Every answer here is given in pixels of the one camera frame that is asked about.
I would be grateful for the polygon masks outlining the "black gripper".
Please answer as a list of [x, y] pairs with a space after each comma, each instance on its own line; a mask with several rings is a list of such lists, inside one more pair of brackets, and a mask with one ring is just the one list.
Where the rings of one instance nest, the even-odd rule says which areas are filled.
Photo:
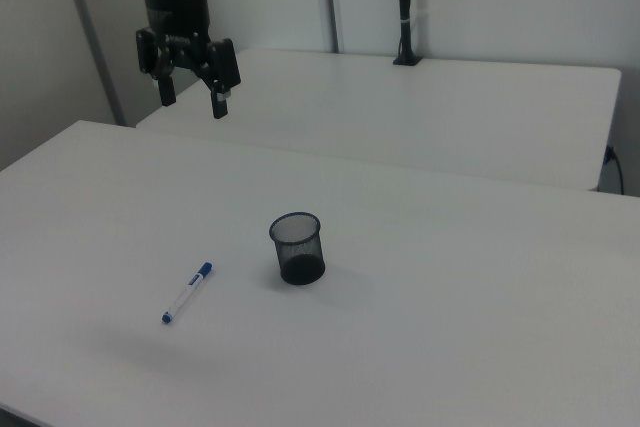
[[227, 99], [241, 76], [232, 40], [210, 41], [208, 0], [144, 1], [149, 28], [136, 32], [139, 70], [157, 82], [161, 104], [176, 102], [172, 54], [184, 52], [210, 91], [213, 117], [225, 117]]

